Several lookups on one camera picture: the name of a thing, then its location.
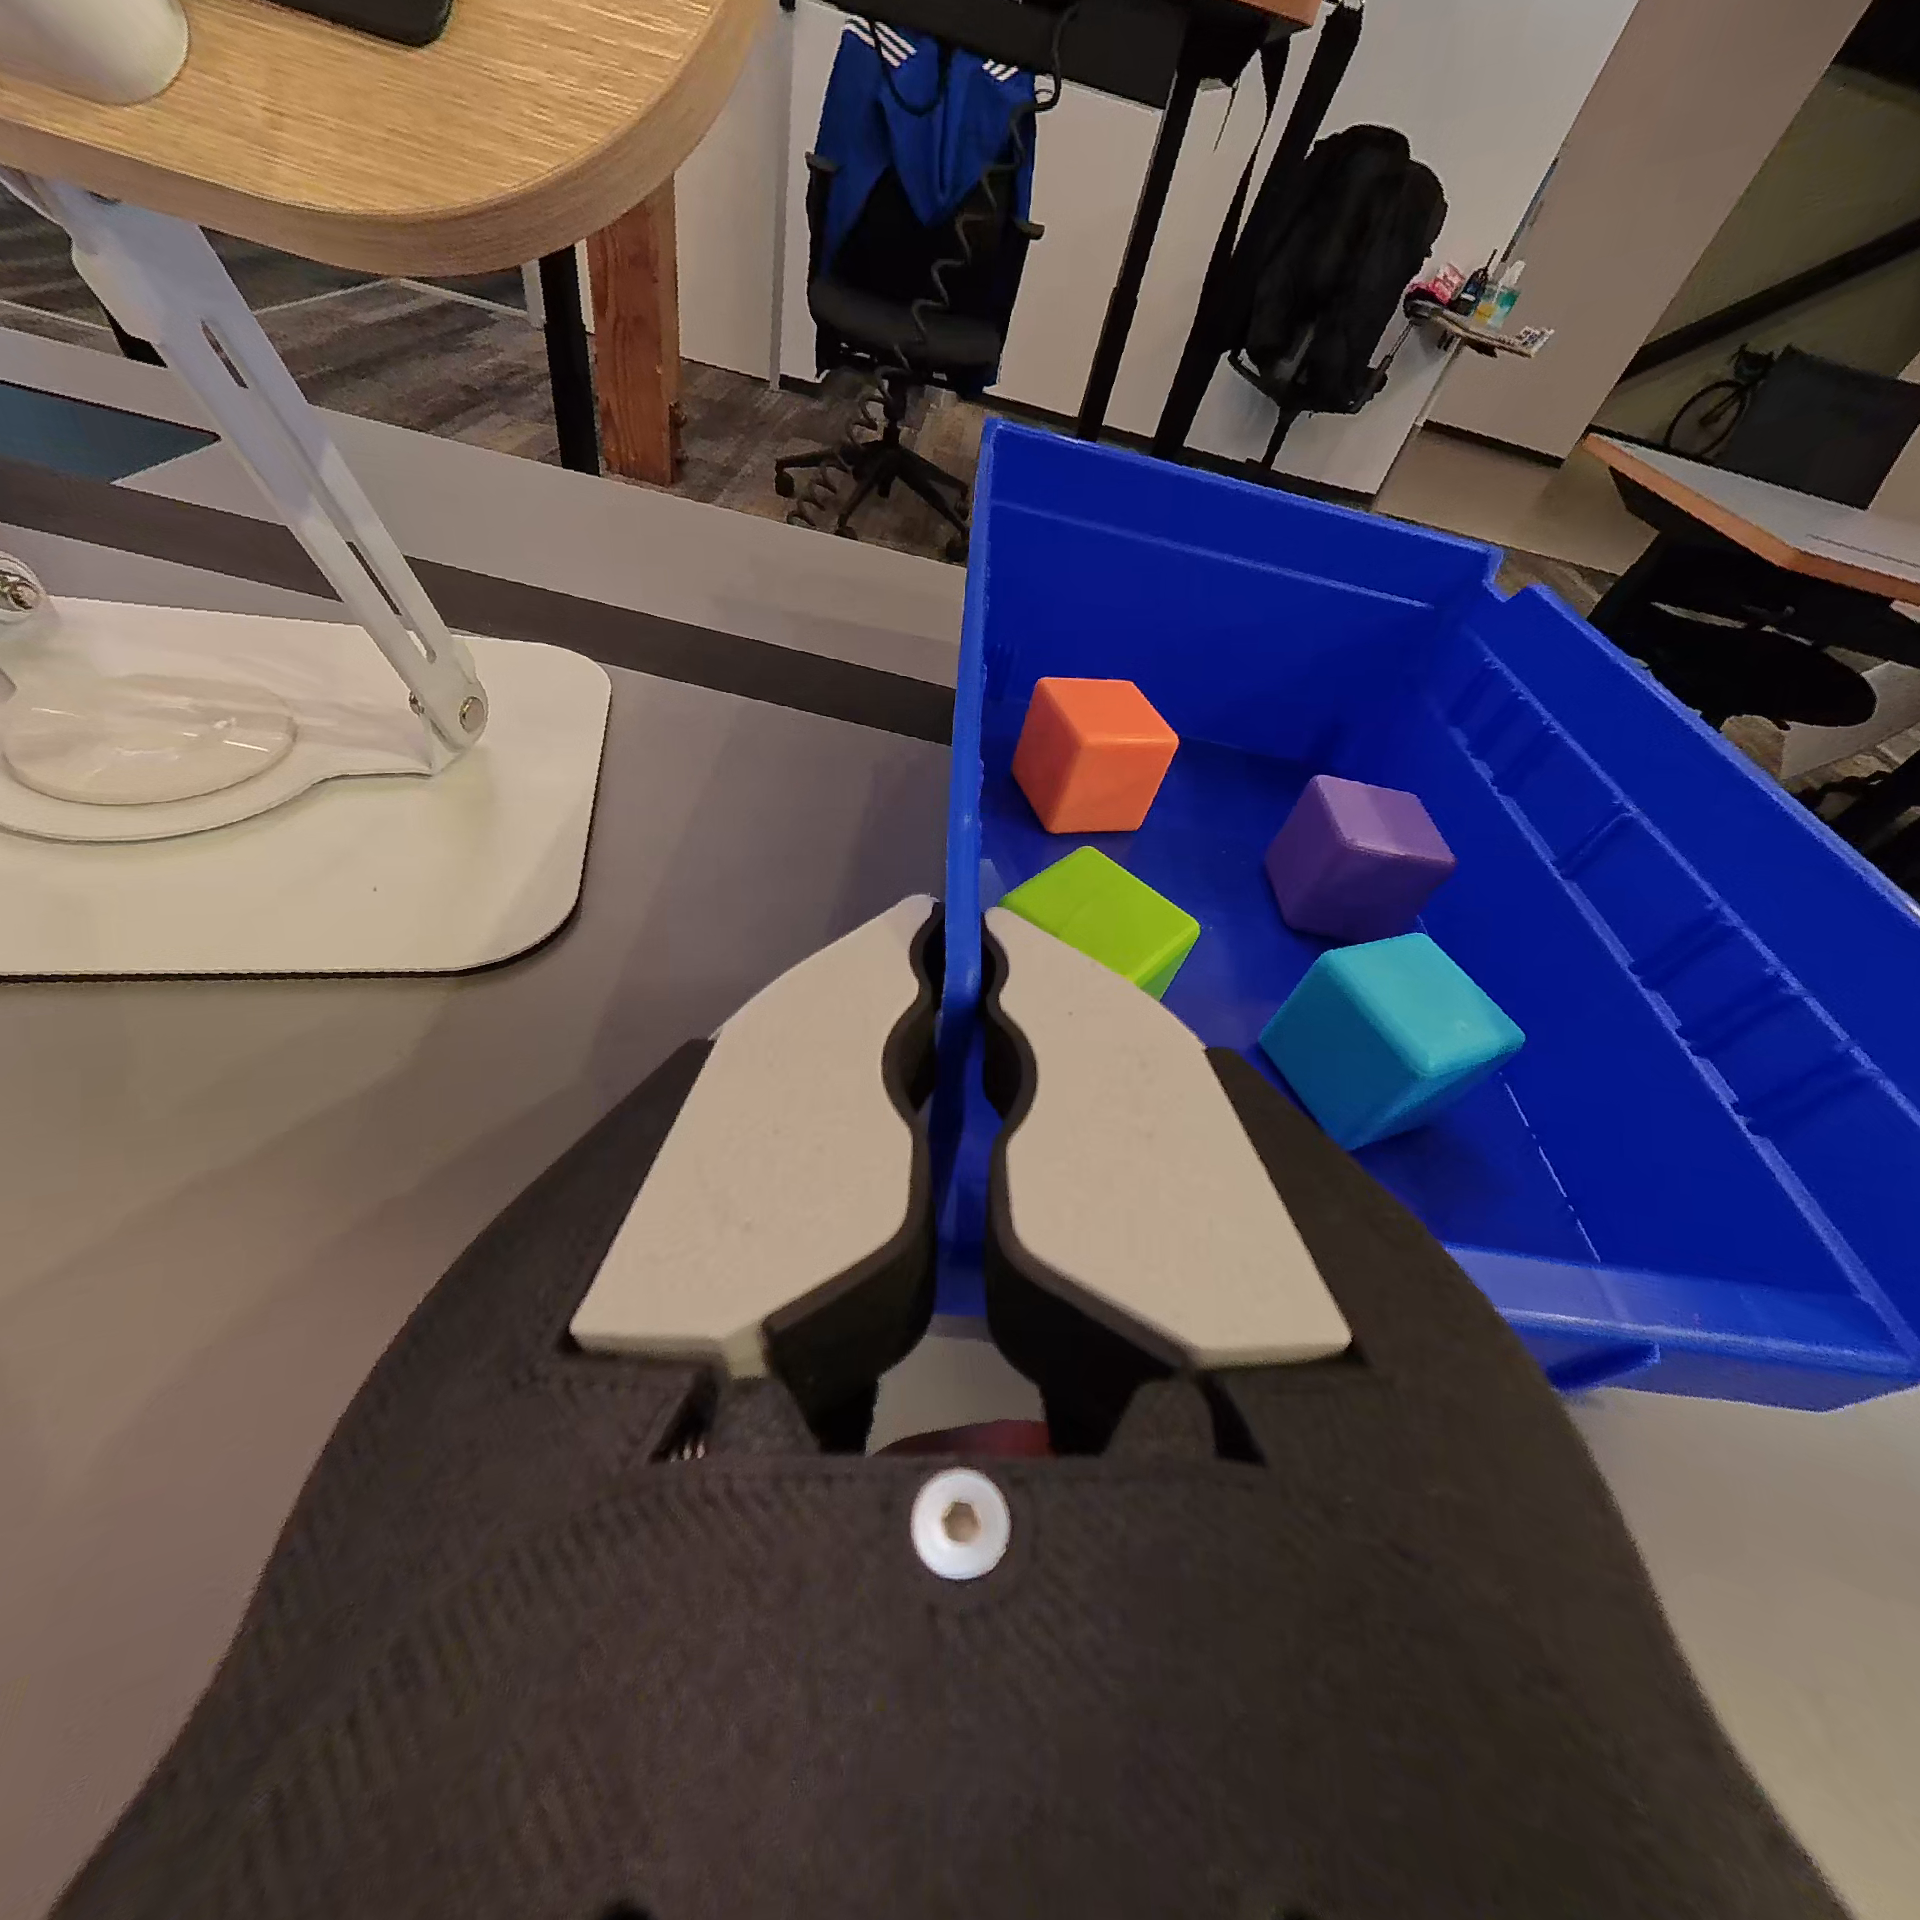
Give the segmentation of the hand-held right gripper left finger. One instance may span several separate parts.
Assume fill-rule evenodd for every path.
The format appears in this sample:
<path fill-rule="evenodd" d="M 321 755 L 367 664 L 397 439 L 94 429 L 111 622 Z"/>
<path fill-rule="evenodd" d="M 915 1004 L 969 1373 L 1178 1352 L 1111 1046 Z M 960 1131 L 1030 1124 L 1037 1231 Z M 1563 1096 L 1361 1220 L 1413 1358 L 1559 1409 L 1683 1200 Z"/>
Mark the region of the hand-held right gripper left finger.
<path fill-rule="evenodd" d="M 778 1382 L 858 1452 L 933 1313 L 943 909 L 906 896 L 794 963 L 707 1046 L 569 1320 L 590 1356 Z"/>

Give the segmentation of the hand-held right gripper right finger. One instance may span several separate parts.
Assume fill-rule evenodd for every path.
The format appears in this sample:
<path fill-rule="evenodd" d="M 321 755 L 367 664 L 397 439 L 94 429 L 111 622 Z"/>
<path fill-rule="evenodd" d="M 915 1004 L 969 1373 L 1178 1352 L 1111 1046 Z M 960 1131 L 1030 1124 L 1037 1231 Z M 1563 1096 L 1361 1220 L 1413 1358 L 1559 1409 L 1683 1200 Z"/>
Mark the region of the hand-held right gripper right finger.
<path fill-rule="evenodd" d="M 986 1322 L 1059 1452 L 1140 1391 L 1351 1356 L 1354 1331 L 1209 1048 L 1162 1003 L 995 905 L 979 1077 L 997 1118 Z"/>

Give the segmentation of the green cube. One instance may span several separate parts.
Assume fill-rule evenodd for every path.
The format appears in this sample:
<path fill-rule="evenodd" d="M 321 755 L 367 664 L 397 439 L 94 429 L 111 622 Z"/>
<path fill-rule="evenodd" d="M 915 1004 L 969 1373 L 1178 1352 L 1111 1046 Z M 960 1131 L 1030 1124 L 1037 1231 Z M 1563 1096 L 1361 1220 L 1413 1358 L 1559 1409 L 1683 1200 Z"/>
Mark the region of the green cube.
<path fill-rule="evenodd" d="M 1154 1001 L 1163 1001 L 1203 935 L 1198 918 L 1094 846 L 1062 854 L 997 905 Z"/>

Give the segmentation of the teal cube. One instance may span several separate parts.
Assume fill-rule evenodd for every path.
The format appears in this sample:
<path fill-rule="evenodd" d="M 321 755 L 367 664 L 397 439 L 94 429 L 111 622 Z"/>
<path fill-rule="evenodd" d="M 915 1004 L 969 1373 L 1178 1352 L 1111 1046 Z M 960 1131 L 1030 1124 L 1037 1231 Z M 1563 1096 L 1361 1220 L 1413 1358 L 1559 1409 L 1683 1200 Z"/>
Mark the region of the teal cube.
<path fill-rule="evenodd" d="M 1522 1027 L 1426 934 L 1331 947 L 1257 1048 L 1343 1149 L 1408 1133 L 1496 1076 Z"/>

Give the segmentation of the purple cube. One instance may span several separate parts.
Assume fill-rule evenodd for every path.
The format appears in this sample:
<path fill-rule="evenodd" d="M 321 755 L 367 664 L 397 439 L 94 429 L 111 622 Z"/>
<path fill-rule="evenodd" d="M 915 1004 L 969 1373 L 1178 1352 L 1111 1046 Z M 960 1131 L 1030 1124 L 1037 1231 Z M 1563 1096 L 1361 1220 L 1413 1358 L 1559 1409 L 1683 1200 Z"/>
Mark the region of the purple cube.
<path fill-rule="evenodd" d="M 1305 782 L 1267 846 L 1281 920 L 1331 946 L 1415 931 L 1456 859 L 1413 792 L 1329 774 Z"/>

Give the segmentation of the orange cube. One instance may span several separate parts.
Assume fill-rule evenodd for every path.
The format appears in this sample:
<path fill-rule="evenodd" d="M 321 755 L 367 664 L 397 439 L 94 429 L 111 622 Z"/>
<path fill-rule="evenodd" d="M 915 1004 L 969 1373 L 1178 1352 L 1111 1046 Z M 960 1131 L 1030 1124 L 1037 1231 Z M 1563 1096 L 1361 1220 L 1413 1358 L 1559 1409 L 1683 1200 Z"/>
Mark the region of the orange cube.
<path fill-rule="evenodd" d="M 1179 737 L 1128 679 L 1034 683 L 1013 755 L 1013 780 L 1048 834 L 1137 831 Z"/>

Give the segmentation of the blue plastic bin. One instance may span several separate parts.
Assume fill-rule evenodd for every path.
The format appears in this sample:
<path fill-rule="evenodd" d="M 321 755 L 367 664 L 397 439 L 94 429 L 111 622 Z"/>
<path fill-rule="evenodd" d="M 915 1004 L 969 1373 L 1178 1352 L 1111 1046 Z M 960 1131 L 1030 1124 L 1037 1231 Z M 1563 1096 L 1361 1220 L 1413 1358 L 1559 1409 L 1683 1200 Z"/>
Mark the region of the blue plastic bin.
<path fill-rule="evenodd" d="M 1257 1038 L 1322 946 L 1262 854 L 1314 776 L 1420 799 L 1456 869 L 1418 929 L 1523 1030 L 1358 1161 L 1557 1385 L 1835 1409 L 1916 1388 L 1916 904 L 1494 547 L 981 431 L 948 899 L 1059 859 L 1010 762 L 1042 677 L 1178 734 L 1096 846 L 1197 918 L 1163 1003 Z"/>

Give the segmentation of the grey desk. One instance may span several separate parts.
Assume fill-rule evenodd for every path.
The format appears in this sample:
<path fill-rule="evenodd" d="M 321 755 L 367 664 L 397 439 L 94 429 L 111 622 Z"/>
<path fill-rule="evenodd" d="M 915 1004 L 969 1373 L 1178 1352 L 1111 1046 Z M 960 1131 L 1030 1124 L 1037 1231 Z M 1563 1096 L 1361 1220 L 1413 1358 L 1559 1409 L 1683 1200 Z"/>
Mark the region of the grey desk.
<path fill-rule="evenodd" d="M 964 576 L 327 421 L 445 609 L 613 688 L 579 918 L 461 979 L 4 982 L 4 1915 L 180 1729 L 343 1404 L 496 1209 L 682 1038 L 943 876 Z M 106 478 L 4 427 L 64 595 L 322 617 L 216 444 Z M 1916 1915 L 1916 1397 L 1571 1404 L 1762 1784 Z"/>

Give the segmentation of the wooden top black desk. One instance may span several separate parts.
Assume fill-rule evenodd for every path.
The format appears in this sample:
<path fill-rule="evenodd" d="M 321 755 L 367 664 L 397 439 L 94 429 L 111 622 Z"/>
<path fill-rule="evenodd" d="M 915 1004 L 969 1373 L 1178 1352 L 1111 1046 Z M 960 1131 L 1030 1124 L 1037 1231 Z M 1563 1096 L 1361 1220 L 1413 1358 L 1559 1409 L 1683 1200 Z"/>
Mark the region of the wooden top black desk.
<path fill-rule="evenodd" d="M 1206 111 L 1267 132 L 1327 4 L 878 4 L 876 18 L 1059 72 L 1042 115 L 1027 257 L 997 399 L 1074 425 L 1148 435 L 1162 411 L 1230 188 L 1258 144 L 1213 168 L 1198 208 L 1171 204 L 1203 157 Z"/>

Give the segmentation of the wooden board document stand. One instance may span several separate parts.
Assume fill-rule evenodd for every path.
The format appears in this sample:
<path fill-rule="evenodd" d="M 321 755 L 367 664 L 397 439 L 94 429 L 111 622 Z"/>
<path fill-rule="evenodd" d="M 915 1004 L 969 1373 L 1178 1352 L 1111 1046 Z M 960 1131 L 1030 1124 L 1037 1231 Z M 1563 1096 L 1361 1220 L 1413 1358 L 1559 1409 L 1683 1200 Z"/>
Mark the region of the wooden board document stand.
<path fill-rule="evenodd" d="M 573 912 L 608 673 L 445 624 L 206 228 L 517 266 L 700 142 L 753 4 L 4 4 L 4 191 L 194 396 L 330 620 L 47 595 L 4 638 L 4 977 L 476 971 Z"/>

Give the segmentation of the black round-top pole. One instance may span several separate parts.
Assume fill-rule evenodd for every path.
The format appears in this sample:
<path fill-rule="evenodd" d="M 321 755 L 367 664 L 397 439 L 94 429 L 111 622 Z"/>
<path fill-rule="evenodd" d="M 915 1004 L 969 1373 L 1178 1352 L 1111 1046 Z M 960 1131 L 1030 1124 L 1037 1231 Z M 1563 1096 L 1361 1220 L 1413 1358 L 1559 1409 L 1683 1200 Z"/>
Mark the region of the black round-top pole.
<path fill-rule="evenodd" d="M 534 275 L 562 465 L 572 473 L 599 477 L 598 411 L 578 249 L 542 255 Z"/>

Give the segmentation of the grey table with wooden edge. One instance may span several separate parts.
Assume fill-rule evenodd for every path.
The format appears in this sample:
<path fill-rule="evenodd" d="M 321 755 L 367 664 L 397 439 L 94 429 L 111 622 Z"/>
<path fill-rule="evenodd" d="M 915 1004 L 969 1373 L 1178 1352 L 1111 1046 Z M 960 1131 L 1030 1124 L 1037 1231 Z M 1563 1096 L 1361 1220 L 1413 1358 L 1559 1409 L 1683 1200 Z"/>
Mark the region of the grey table with wooden edge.
<path fill-rule="evenodd" d="M 1916 727 L 1916 528 L 1592 433 L 1652 538 L 1591 622 L 1787 784 Z"/>

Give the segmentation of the small tray of bottles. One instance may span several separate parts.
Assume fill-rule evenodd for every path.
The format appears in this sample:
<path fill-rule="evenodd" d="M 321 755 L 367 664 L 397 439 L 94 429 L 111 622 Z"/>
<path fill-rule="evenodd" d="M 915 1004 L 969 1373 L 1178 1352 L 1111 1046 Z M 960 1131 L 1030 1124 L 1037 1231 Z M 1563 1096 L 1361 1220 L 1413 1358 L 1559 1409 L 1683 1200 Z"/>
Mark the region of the small tray of bottles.
<path fill-rule="evenodd" d="M 1444 262 L 1404 289 L 1404 322 L 1486 358 L 1527 362 L 1554 340 L 1554 327 L 1513 322 L 1522 278 L 1518 257 L 1491 258 L 1470 272 Z"/>

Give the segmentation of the black draped office chair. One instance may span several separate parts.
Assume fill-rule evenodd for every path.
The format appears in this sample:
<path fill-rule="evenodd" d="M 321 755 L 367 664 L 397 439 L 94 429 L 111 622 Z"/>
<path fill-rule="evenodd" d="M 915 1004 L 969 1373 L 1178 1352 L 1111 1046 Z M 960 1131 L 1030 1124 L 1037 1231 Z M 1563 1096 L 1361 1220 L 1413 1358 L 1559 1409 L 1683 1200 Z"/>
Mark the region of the black draped office chair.
<path fill-rule="evenodd" d="M 1399 349 L 1376 348 L 1444 219 L 1439 176 L 1388 128 L 1331 132 L 1260 185 L 1230 266 L 1227 360 L 1277 411 L 1262 470 L 1304 417 L 1354 415 L 1383 387 Z"/>

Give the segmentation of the wooden post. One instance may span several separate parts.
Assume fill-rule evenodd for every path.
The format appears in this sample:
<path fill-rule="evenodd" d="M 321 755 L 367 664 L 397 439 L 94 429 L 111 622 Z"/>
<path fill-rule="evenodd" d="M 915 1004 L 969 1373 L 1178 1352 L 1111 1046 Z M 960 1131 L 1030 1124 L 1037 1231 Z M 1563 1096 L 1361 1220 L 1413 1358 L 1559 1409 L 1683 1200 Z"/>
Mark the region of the wooden post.
<path fill-rule="evenodd" d="M 588 236 L 591 382 L 602 466 L 656 487 L 680 465 L 673 179 Z"/>

